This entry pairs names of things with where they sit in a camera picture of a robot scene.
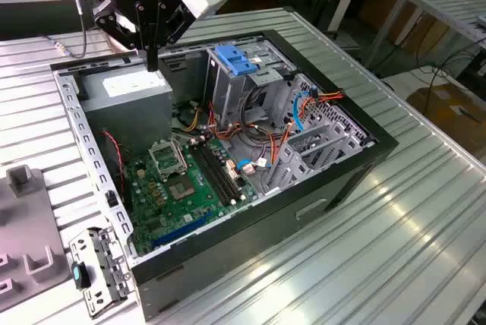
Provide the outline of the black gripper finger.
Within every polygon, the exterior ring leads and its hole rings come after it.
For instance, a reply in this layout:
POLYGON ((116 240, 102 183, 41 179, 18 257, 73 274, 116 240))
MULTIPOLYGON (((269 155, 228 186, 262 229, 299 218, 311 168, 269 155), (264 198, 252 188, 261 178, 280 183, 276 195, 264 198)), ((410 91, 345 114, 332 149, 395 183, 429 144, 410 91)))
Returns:
POLYGON ((158 70, 159 50, 175 44, 193 22, 194 15, 183 4, 173 10, 162 2, 157 5, 155 35, 151 45, 151 71, 158 70))
POLYGON ((151 71, 150 42, 125 16, 117 13, 115 4, 111 0, 104 0, 92 10, 93 20, 102 31, 115 40, 120 46, 135 50, 144 61, 148 71, 151 71))

